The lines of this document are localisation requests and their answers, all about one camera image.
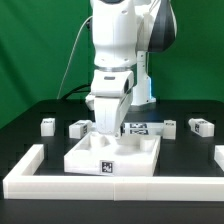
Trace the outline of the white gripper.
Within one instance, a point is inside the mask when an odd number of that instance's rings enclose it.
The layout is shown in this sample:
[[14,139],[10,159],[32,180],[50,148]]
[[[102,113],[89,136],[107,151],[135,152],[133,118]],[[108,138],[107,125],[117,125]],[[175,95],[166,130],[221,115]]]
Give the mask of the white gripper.
[[94,96],[94,114],[97,131],[114,135],[120,128],[132,103],[134,73],[94,71],[91,94]]

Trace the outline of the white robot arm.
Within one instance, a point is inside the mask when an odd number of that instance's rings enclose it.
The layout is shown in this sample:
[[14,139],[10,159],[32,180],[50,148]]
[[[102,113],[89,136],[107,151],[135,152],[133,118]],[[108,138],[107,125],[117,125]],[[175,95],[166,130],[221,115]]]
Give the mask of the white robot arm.
[[146,55],[168,49],[177,24],[171,0],[91,0],[94,77],[86,103],[96,129],[115,134],[131,107],[155,99],[146,72]]

